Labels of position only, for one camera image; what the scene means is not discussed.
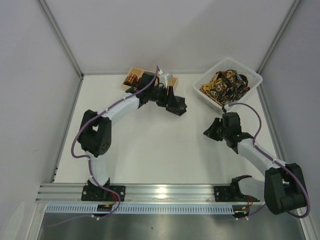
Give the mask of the brown blue-flowered tie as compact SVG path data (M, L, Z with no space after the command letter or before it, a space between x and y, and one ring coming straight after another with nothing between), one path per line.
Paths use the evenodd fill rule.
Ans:
M180 96L171 96L168 99L166 110L177 116L181 116L187 112L187 105L185 103L185 98Z

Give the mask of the white plastic basket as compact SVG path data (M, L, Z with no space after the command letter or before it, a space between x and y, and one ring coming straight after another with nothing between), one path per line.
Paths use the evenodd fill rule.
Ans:
M240 62L232 59L232 58L225 58L218 62L216 65L211 67L207 72L205 72L200 79L194 82L193 89L197 93L197 95L211 108L213 108L217 113L223 113L223 106L218 104L215 100L211 99L209 96L205 95L200 91L200 88L203 84L209 84L213 76L219 71L227 71L227 70L235 70L239 74L245 75L248 79L248 86L250 90L240 99L234 102L230 102L226 105L232 105L234 103L243 103L244 100L253 93L253 91L262 83L263 78L257 74L252 69L246 67L245 65L241 64Z

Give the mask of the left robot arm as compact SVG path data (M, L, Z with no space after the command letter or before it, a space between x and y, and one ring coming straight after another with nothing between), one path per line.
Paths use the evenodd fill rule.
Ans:
M178 116L187 111L185 98L176 96L171 85L160 82L159 70L157 68L155 73L144 72L121 99L106 109L88 109L83 114L79 131L71 144L71 155L75 159L88 159L89 182L94 186L107 190L110 183L106 162L101 156L111 146L112 126L117 121L149 101Z

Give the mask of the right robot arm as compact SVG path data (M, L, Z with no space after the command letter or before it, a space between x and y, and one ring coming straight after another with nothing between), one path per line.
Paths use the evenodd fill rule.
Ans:
M310 214L311 203L301 167L270 155L256 138L242 131L236 112L216 117L203 134L217 142L225 141L236 154L251 162L264 176L263 200L271 213L287 213L303 219Z

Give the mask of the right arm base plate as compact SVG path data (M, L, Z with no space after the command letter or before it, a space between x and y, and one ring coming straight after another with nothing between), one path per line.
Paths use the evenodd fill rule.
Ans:
M238 186L235 185L215 185L213 194L216 202L247 202L248 195L243 194Z

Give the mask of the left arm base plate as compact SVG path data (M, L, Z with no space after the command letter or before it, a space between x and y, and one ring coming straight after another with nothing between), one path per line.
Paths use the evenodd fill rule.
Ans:
M125 185L110 185L110 190L116 192L120 196L120 200L123 202L126 196ZM113 202L113 194L109 191L95 186L94 184L85 185L82 189L81 201L84 202Z

